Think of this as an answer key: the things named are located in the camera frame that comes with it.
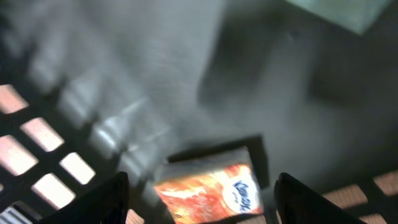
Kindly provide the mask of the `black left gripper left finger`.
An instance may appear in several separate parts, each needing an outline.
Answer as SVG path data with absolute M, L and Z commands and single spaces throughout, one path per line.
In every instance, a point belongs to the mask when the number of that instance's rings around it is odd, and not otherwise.
M 119 172 L 38 224 L 125 224 L 129 204 L 129 179 Z

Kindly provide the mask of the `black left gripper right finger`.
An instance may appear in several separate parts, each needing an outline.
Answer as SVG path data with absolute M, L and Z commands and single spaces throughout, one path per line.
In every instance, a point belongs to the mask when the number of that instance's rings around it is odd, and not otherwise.
M 275 182 L 274 200 L 283 224 L 365 224 L 286 172 Z

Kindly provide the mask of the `small orange snack box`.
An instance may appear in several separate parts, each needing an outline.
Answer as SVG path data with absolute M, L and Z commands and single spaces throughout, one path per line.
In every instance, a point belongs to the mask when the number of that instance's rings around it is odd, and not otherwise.
M 214 223 L 263 213 L 246 147 L 164 164 L 156 172 L 154 189 L 175 223 Z

